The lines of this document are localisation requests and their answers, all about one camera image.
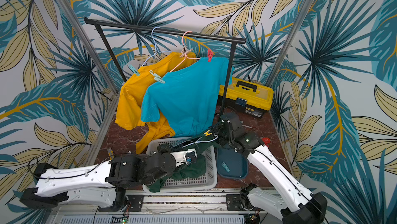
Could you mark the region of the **yellow clothespin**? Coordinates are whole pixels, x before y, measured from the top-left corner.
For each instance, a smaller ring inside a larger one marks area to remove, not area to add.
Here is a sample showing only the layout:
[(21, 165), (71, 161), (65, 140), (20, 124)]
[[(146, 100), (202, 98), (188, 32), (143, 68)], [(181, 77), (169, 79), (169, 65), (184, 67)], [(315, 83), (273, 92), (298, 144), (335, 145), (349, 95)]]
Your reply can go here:
[(213, 132), (211, 131), (211, 130), (207, 130), (204, 134), (203, 134), (203, 138), (205, 138), (205, 139), (213, 139), (213, 138), (215, 138), (216, 137), (216, 135), (215, 134), (213, 134)]

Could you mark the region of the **white blue wire hanger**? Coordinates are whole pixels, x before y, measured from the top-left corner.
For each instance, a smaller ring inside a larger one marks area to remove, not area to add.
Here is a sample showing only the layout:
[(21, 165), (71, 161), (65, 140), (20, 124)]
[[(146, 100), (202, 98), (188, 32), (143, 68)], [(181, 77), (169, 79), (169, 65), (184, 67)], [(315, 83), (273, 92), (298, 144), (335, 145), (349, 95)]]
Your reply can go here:
[(189, 148), (189, 147), (193, 147), (193, 148), (198, 148), (200, 150), (204, 150), (207, 147), (214, 145), (217, 139), (217, 135), (215, 138), (213, 139), (205, 139), (203, 138), (203, 136), (197, 136), (197, 137), (191, 137), (189, 139), (186, 139), (183, 143), (182, 143), (182, 148)]

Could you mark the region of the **turquoise clothespin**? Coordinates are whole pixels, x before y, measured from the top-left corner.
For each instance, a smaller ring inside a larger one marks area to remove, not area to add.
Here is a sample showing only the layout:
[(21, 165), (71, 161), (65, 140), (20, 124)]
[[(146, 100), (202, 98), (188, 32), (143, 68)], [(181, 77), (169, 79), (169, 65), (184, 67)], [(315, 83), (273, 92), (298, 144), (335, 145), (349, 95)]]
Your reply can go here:
[(230, 172), (230, 169), (225, 162), (222, 162), (221, 166), (225, 169), (226, 172)]

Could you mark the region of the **dark green t-shirt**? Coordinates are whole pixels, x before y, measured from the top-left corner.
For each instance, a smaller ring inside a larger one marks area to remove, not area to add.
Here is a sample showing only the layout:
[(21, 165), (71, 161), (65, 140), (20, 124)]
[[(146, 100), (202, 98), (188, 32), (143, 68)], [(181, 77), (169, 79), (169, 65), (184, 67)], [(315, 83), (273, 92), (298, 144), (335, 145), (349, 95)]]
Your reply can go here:
[(143, 186), (147, 193), (179, 193), (212, 189), (217, 184), (215, 148), (217, 135), (207, 131), (196, 137), (179, 137), (153, 140), (147, 147), (147, 155), (157, 152), (179, 152), (195, 149), (195, 162), (182, 165), (171, 176), (166, 176), (152, 186)]

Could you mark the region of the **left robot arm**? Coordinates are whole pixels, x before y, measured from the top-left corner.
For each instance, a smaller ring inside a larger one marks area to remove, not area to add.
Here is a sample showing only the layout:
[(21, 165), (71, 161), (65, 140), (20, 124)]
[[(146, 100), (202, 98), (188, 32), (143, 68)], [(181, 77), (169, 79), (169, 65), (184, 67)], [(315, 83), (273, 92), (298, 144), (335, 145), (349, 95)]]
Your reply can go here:
[(37, 184), (27, 188), (20, 202), (31, 209), (52, 209), (59, 204), (95, 204), (120, 210), (126, 204), (125, 191), (139, 185), (151, 186), (171, 176), (192, 161), (195, 150), (147, 154), (126, 154), (97, 165), (59, 169), (39, 163), (32, 172)]

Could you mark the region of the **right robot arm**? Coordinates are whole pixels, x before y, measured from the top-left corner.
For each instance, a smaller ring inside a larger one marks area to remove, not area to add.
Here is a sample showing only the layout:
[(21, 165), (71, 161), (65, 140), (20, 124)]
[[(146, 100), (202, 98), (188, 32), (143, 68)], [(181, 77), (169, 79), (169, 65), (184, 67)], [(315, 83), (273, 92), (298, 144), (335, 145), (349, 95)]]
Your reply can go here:
[(279, 194), (274, 196), (250, 184), (240, 191), (242, 208), (265, 210), (284, 224), (321, 224), (326, 221), (326, 198), (299, 183), (255, 132), (245, 130), (237, 114), (222, 115), (209, 131), (221, 146), (227, 144), (255, 166)]

